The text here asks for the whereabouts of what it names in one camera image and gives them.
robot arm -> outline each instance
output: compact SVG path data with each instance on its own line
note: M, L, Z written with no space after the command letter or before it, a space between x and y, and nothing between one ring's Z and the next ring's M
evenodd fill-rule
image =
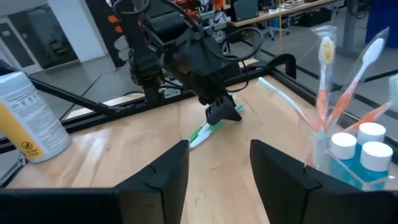
M235 103L225 86L225 76L240 73L238 62L225 60L212 30L200 27L185 11L168 0L152 0L146 13L132 12L130 0L113 3L126 39L134 49L135 74L146 95L156 94L159 75L164 68L185 88L209 105L207 122L214 125L221 119L240 121Z

wooden table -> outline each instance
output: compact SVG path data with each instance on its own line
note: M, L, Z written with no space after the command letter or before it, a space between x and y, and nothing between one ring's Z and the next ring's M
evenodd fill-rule
M304 111L314 111L267 79ZM297 159L308 148L309 135L299 129L294 111L277 96L266 96L255 80L236 101L244 104L243 120L228 121L190 153L182 223L268 223L251 172L250 140L260 139ZM113 187L189 137L204 121L204 109L190 98L73 133L66 151L47 162L27 164L8 188Z
M252 24L255 22L262 22L262 21L267 21L269 19L273 19L275 17L278 17L279 15L283 16L283 15L287 15L287 14L291 14L293 12L298 12L298 11L304 11L304 10L308 10L311 9L313 7L318 7L321 6L323 4L328 4L333 2L334 0L318 0L315 2L310 2L310 3L303 3L297 7L293 7L290 9L282 9L282 8L277 8L277 9L270 9L268 12L264 12L261 11L259 12L259 16L252 18L252 19L247 19L245 21L241 21L241 22L232 22L231 18L229 18L228 24L231 26L235 26L235 27L241 27L241 26L245 26L248 24Z

toothbrush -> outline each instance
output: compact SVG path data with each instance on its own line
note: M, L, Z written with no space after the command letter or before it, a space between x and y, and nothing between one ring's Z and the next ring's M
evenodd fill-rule
M321 75L319 82L319 91L317 98L318 119L316 132L318 134L326 132L326 114L328 112L328 93L326 92L326 71L328 65L333 62L335 54L335 45L329 37L322 38L319 48L318 58L321 63Z
M365 114L355 124L346 128L344 132L357 132L361 124L367 122L375 122L375 120L377 120L382 114L384 114L387 110L396 105L398 105L398 75L394 75L389 79L389 101L387 103L384 103L380 107L372 110L371 112Z
M337 101L335 109L333 109L331 115L328 118L328 129L334 129L338 118L344 112L344 110L349 105L351 101L351 97L354 94L354 90L358 85L358 82L361 80L363 74L365 73L366 69L373 64L380 56L384 47L384 39L378 38L376 39L366 50L365 54L362 57L362 66L359 69L359 72L354 77L354 80L351 82L347 90L343 93L343 95Z
M241 112L243 110L243 105L239 105L235 107L237 112ZM225 120L221 120L214 126L211 126L207 123L205 125L199 127L193 134L188 138L189 139L189 147L190 150L197 147L202 142L206 141L215 131L219 130L225 124Z
M269 96L271 96L274 93L277 93L279 96L281 96L285 101L287 101L293 107L294 111L297 113L299 118L301 118L305 122L307 127L310 128L310 130L313 133L315 132L312 122L304 115L304 112L301 110L301 108L292 99L290 99L285 93L278 90L276 87L271 85L269 82L267 82L262 77L259 78L257 85L262 87Z

toothbrush head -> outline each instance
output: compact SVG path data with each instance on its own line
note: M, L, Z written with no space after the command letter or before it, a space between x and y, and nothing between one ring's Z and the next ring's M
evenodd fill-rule
M398 74L389 79L389 98L394 107L398 105Z
M375 62L384 48L384 39L378 38L376 39L366 50L365 54L362 57L362 62L367 63L368 65Z
M259 86L268 96L272 96L277 89L271 85L269 82L267 82L265 79L262 77L259 78L257 81L257 86Z
M329 37L322 38L321 46L319 49L319 61L322 64L332 63L335 57L335 44Z

bottle cap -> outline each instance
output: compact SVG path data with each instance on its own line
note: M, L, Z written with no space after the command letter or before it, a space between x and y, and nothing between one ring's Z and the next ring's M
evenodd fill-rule
M389 170L392 158L390 146L381 142L367 142L362 146L361 164L368 170L384 172Z
M369 141L383 142L386 135L386 129L381 124L363 123L359 126L356 140L358 144L363 145Z
M356 138L348 133L331 136L330 151L339 159L352 159L355 156Z

